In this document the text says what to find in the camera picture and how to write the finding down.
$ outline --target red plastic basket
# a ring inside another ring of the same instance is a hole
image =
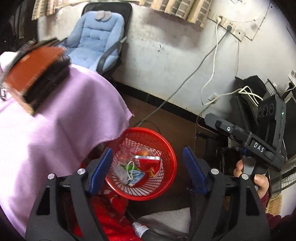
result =
[[[113,150],[112,167],[119,156],[119,145],[125,144],[140,150],[142,146],[150,148],[155,156],[160,156],[162,162],[156,175],[149,175],[134,187],[127,187],[120,183],[117,176],[110,169],[106,176],[107,183],[119,195],[134,201],[146,201],[163,194],[173,183],[177,171],[177,159],[171,145],[157,132],[142,127],[133,127],[124,131],[116,140],[106,144]]]

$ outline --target basket rim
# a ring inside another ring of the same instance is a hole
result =
[[[167,181],[167,183],[164,185],[164,187],[162,188],[162,190],[155,192],[153,194],[149,194],[146,196],[133,196],[130,194],[125,193],[124,191],[122,191],[121,189],[119,189],[114,182],[112,181],[111,178],[109,178],[109,176],[107,175],[105,180],[106,182],[109,184],[109,186],[120,196],[127,198],[129,200],[133,200],[133,201],[147,201],[147,200],[151,200],[154,199],[160,195],[162,195],[164,192],[166,192],[168,190],[168,188],[171,186],[171,184],[173,183],[175,177],[176,177],[176,173],[177,173],[177,158],[175,155],[175,152],[172,148],[172,146],[170,145],[170,143],[159,133],[157,133],[156,131],[150,130],[148,128],[145,127],[130,127],[127,128],[118,138],[120,138],[122,135],[125,135],[126,132],[146,132],[149,134],[153,134],[155,136],[157,136],[159,139],[161,139],[164,144],[168,147],[168,149],[170,150],[171,154],[172,154],[172,164],[174,166],[174,168],[172,169],[172,175],[170,177],[170,179]]]

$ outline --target hand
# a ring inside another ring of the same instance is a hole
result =
[[[236,165],[236,169],[233,171],[233,175],[235,177],[239,177],[242,174],[243,167],[244,167],[244,164],[242,160],[238,161]],[[256,174],[254,178],[254,183],[259,186],[257,193],[260,199],[263,198],[269,187],[269,182],[267,177],[264,175]]]

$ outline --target purple tablecloth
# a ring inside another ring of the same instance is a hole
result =
[[[2,69],[14,56],[0,56]],[[107,80],[77,65],[34,117],[10,95],[0,100],[0,205],[22,236],[47,175],[73,173],[94,146],[120,136],[131,116]]]

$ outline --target blue chair cushion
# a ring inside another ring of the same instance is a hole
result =
[[[96,71],[97,64],[113,44],[121,40],[124,32],[124,19],[118,13],[112,13],[109,20],[95,19],[96,11],[85,13],[76,23],[72,33],[64,42],[66,55],[72,63]],[[106,59],[103,72],[114,66],[120,53],[115,49]]]

